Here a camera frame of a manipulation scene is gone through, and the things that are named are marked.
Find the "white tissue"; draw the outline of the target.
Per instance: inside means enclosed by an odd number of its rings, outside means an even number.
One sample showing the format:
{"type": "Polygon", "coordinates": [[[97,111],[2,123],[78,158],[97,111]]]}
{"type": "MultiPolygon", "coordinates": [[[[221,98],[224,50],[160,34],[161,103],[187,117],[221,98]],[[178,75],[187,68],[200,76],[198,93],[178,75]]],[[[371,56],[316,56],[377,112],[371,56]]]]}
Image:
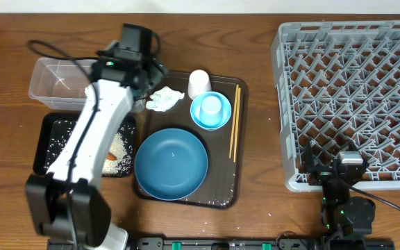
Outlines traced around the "white tissue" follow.
{"type": "Polygon", "coordinates": [[[146,109],[156,112],[166,112],[171,109],[185,94],[170,87],[163,87],[150,95],[150,101],[146,102],[146,109]]]}

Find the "white paper cup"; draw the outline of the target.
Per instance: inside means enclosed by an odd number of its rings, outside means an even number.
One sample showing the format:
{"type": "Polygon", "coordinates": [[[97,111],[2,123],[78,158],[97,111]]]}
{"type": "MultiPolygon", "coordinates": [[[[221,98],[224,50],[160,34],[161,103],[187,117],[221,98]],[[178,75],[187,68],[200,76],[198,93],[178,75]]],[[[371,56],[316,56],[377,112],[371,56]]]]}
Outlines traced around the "white paper cup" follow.
{"type": "Polygon", "coordinates": [[[211,90],[210,77],[207,72],[197,69],[189,75],[187,92],[191,99],[211,90]]]}

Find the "dark blue plate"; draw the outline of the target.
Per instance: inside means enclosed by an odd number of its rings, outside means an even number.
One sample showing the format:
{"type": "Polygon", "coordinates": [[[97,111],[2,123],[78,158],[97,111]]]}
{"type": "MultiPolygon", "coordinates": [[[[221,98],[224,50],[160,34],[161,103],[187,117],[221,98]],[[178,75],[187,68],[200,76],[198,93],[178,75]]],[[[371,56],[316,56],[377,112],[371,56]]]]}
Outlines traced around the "dark blue plate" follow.
{"type": "Polygon", "coordinates": [[[208,154],[201,140],[179,128],[150,135],[135,156],[135,176],[150,196],[175,201],[194,193],[208,172],[208,154]]]}

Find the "orange carrot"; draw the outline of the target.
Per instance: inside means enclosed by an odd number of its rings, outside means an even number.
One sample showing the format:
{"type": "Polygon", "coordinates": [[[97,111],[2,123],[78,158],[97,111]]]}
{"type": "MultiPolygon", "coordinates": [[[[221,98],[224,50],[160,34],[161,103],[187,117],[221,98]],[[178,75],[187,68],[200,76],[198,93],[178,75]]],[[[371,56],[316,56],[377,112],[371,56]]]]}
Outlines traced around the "orange carrot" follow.
{"type": "Polygon", "coordinates": [[[107,160],[111,160],[111,161],[116,161],[117,160],[117,157],[116,156],[114,156],[113,154],[111,154],[111,153],[108,153],[108,155],[107,155],[107,158],[106,158],[107,160]]]}

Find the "white rice pile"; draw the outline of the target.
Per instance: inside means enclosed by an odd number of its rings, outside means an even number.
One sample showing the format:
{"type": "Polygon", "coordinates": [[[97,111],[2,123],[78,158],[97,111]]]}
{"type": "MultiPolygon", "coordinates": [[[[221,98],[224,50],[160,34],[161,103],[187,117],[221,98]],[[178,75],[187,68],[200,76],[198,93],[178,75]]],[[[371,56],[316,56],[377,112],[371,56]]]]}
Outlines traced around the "white rice pile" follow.
{"type": "Polygon", "coordinates": [[[131,173],[132,145],[121,133],[116,133],[109,152],[117,157],[116,161],[105,160],[102,174],[107,177],[125,177],[131,173]]]}

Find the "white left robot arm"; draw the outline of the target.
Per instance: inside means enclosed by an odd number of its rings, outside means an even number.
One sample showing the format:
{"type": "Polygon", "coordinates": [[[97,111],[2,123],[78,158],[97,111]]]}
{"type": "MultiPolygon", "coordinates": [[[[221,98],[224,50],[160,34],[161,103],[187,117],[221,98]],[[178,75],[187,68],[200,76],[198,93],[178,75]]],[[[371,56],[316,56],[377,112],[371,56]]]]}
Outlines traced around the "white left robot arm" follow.
{"type": "Polygon", "coordinates": [[[138,97],[169,70],[155,56],[102,56],[84,76],[86,100],[64,149],[25,193],[36,233],[73,242],[75,249],[126,249],[128,233],[111,222],[99,191],[110,145],[138,97]]]}

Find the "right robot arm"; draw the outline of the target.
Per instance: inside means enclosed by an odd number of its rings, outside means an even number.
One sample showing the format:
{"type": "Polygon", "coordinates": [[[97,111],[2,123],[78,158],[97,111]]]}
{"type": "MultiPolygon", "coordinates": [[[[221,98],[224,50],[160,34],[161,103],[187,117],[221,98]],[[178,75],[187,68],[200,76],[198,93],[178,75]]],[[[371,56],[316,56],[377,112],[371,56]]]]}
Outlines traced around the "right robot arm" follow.
{"type": "Polygon", "coordinates": [[[322,222],[337,238],[372,234],[376,205],[371,199],[351,196],[350,189],[362,180],[369,164],[353,142],[349,149],[339,152],[328,166],[315,162],[310,142],[305,147],[303,160],[308,183],[323,191],[322,222]]]}

